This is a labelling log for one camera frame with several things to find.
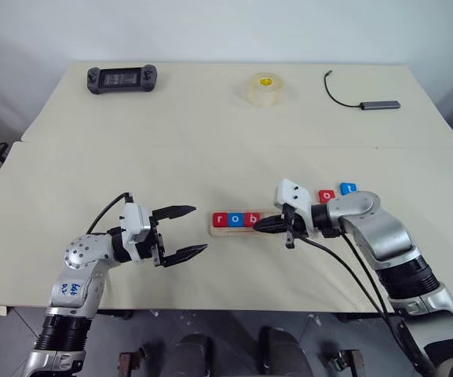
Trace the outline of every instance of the white wall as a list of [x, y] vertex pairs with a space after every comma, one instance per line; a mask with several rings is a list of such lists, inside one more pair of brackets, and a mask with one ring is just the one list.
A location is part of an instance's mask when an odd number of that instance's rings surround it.
[[407, 63], [453, 123], [453, 0], [0, 0], [0, 138], [72, 60]]

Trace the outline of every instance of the black cable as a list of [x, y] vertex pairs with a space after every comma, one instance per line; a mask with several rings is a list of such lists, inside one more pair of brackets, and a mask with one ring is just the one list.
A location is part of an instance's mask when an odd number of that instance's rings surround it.
[[126, 203], [132, 203], [132, 195], [130, 195], [129, 192], [124, 192], [123, 194], [119, 194], [116, 196], [100, 213], [99, 215], [93, 220], [92, 225], [88, 228], [86, 231], [86, 234], [90, 234], [93, 231], [93, 228], [95, 228], [95, 225], [99, 222], [99, 220], [102, 219], [102, 217], [108, 212], [117, 202], [119, 202], [121, 199], [125, 198]]
[[374, 289], [374, 292], [378, 296], [378, 300], [380, 301], [380, 305], [382, 306], [382, 310], [383, 310], [383, 316], [382, 316], [383, 320], [385, 321], [387, 327], [389, 328], [390, 332], [392, 333], [392, 337], [396, 341], [396, 343], [399, 346], [399, 348], [404, 352], [406, 357], [409, 359], [409, 356], [407, 355], [407, 351], [406, 351], [404, 345], [402, 344], [402, 342], [400, 341], [399, 335], [396, 333], [396, 330], [395, 330], [395, 328], [393, 326], [393, 323], [392, 323], [392, 321], [390, 319], [389, 311], [386, 308], [385, 300], [383, 299], [382, 295], [380, 294], [380, 290], [378, 289], [378, 285], [374, 281], [373, 276], [369, 272], [369, 269], [366, 267], [366, 264], [363, 262], [362, 258], [360, 257], [359, 252], [353, 246], [352, 241], [350, 241], [350, 238], [348, 238], [347, 235], [344, 234], [344, 233], [342, 233], [342, 237], [343, 237], [343, 240], [345, 240], [345, 242], [349, 245], [349, 247], [352, 250], [352, 253], [355, 255], [355, 258], [357, 259], [357, 261], [359, 261], [360, 266], [362, 267], [362, 269], [366, 273], [367, 278], [369, 279], [369, 282], [371, 283], [371, 286]]
[[357, 277], [357, 275], [353, 272], [353, 270], [350, 268], [349, 265], [346, 264], [346, 262], [341, 259], [337, 254], [335, 254], [331, 249], [325, 247], [324, 245], [321, 245], [320, 243], [317, 243], [317, 242], [314, 242], [314, 241], [311, 241], [309, 240], [308, 238], [305, 238], [303, 235], [301, 234], [297, 234], [295, 233], [294, 234], [298, 239], [300, 239], [301, 241], [309, 244], [309, 245], [312, 245], [314, 247], [317, 247], [319, 248], [320, 250], [323, 250], [325, 251], [326, 253], [328, 253], [331, 257], [333, 257], [336, 261], [338, 261], [343, 267], [345, 267], [345, 269], [349, 272], [349, 274], [352, 276], [352, 278], [356, 281], [357, 285], [359, 285], [360, 287], [360, 290], [366, 295], [367, 299], [369, 300], [369, 302], [373, 305], [373, 307], [376, 309], [376, 311], [379, 313], [379, 315], [381, 317], [383, 317], [383, 313], [382, 311], [380, 310], [380, 308], [378, 307], [378, 304], [376, 304], [376, 302], [373, 300], [373, 298], [371, 297], [371, 295], [369, 294], [369, 292], [367, 291], [367, 289], [365, 288], [365, 286], [362, 284], [362, 282], [360, 281], [360, 279]]
[[345, 106], [347, 108], [360, 108], [360, 105], [359, 104], [344, 104], [343, 102], [340, 102], [338, 101], [336, 98], [334, 98], [332, 96], [332, 94], [329, 92], [329, 89], [327, 88], [327, 76], [330, 75], [332, 72], [331, 71], [328, 71], [324, 76], [323, 76], [323, 85], [324, 87], [326, 88], [326, 92], [327, 94], [329, 95], [329, 97], [331, 97], [331, 100], [333, 100], [334, 102], [336, 102], [337, 104], [340, 104], [341, 106]]

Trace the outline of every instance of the blue letter block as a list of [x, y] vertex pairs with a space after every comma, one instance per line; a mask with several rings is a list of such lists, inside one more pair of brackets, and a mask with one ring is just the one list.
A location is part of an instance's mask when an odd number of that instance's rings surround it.
[[339, 185], [342, 195], [350, 194], [351, 192], [357, 191], [357, 185], [355, 183], [343, 182]]
[[236, 228], [243, 225], [243, 214], [228, 214], [228, 226], [230, 228]]

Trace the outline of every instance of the table surface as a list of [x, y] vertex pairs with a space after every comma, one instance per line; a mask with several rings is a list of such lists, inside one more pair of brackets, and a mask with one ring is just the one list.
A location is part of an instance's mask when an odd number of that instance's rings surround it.
[[[108, 276], [104, 308], [370, 312], [351, 278], [317, 249], [281, 235], [212, 237], [217, 209], [271, 208], [281, 178], [311, 189], [354, 181], [407, 226], [453, 293], [453, 132], [404, 66], [157, 64], [151, 93], [86, 89], [73, 64], [0, 171], [0, 304], [45, 306], [68, 243], [120, 192], [151, 209], [191, 204], [162, 221], [168, 252], [209, 247], [169, 269], [126, 263]], [[398, 100], [362, 112], [345, 102]], [[246, 101], [249, 77], [272, 71], [281, 101]], [[99, 223], [118, 224], [121, 206]], [[341, 240], [323, 240], [363, 279]]]

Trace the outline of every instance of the tape roll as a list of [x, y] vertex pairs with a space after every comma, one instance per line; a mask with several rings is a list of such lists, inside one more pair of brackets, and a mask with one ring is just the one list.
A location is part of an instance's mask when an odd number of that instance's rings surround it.
[[283, 80], [269, 72], [260, 72], [250, 78], [247, 99], [256, 106], [270, 106], [280, 99]]

